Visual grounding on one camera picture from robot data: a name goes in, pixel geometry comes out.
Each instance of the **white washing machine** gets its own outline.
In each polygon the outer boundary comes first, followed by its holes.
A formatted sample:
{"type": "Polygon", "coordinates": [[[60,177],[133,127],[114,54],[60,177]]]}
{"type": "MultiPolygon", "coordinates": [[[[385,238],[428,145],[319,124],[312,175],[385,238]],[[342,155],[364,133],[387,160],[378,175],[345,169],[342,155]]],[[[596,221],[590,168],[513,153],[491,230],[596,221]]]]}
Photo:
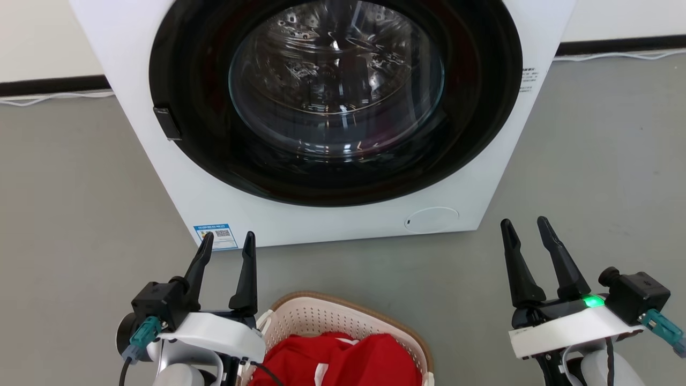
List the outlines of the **white washing machine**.
{"type": "Polygon", "coordinates": [[[196,242],[477,229],[576,0],[371,1],[71,4],[196,242]]]}

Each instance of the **plastic laundry basket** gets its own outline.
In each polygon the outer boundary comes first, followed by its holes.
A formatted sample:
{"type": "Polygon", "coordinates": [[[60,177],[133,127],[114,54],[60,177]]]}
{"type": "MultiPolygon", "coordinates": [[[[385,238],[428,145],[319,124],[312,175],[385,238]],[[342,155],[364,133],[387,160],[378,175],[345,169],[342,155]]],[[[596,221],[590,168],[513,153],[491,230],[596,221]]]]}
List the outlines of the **plastic laundry basket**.
{"type": "MultiPolygon", "coordinates": [[[[434,385],[434,360],[427,344],[412,330],[367,308],[315,292],[282,297],[257,321],[267,351],[291,334],[315,337],[323,332],[344,332],[354,339],[390,334],[400,343],[423,376],[422,386],[434,385]]],[[[253,366],[243,366],[240,385],[249,384],[253,366]]]]}

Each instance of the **concrete floor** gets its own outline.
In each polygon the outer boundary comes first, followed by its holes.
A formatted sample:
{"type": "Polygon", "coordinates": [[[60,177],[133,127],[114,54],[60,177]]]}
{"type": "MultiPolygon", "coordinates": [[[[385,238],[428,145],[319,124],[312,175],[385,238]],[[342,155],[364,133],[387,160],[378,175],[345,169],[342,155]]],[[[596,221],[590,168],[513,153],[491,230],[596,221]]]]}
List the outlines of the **concrete floor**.
{"type": "MultiPolygon", "coordinates": [[[[615,265],[672,290],[686,326],[686,56],[555,64],[478,231],[258,251],[259,301],[315,290],[416,329],[437,385],[539,385],[509,345],[499,233],[511,218],[531,271],[556,281],[536,230],[546,215],[593,290],[615,265]]],[[[0,374],[7,385],[111,385],[114,335],[151,280],[196,249],[114,98],[0,106],[0,374]]],[[[241,260],[221,252],[201,302],[224,308],[241,260]]],[[[683,385],[686,366],[650,334],[617,345],[648,385],[683,385]]],[[[130,370],[149,386],[154,366],[130,370]]]]}

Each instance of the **red clothing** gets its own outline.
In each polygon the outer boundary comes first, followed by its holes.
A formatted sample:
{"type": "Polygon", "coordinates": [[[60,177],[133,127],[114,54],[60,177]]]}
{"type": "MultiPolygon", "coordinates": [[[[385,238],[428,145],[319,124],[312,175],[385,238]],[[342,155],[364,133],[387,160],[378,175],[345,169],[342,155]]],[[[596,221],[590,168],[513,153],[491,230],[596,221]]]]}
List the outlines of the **red clothing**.
{"type": "MultiPolygon", "coordinates": [[[[322,386],[420,386],[422,374],[412,357],[388,334],[372,335],[355,345],[337,338],[353,340],[339,332],[305,338],[292,335],[274,346],[264,365],[284,386],[314,386],[315,371],[321,363],[329,365],[322,386]]],[[[250,386],[275,386],[257,369],[250,386]]]]}

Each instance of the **white wall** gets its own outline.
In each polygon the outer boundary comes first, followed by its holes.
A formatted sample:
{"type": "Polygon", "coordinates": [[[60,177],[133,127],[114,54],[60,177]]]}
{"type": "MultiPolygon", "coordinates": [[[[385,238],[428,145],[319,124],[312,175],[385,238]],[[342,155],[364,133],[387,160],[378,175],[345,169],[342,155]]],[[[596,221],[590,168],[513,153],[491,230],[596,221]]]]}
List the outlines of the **white wall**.
{"type": "Polygon", "coordinates": [[[563,41],[686,34],[686,0],[578,0],[563,41]]]}
{"type": "MultiPolygon", "coordinates": [[[[686,0],[579,0],[563,41],[674,34],[686,0]]],[[[0,0],[0,82],[101,73],[68,0],[0,0]]]]}
{"type": "Polygon", "coordinates": [[[0,0],[0,82],[96,74],[68,0],[0,0]]]}

